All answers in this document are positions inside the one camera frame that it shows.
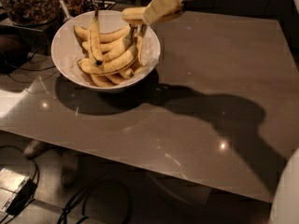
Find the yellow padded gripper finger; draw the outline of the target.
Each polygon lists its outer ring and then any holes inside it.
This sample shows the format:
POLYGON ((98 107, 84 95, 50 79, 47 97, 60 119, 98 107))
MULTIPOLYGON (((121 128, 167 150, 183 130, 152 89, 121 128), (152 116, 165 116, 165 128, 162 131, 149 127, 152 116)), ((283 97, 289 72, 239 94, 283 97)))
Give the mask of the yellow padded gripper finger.
POLYGON ((183 0, 151 0, 141 18, 147 25, 159 21, 162 17, 176 13, 182 9, 183 0))

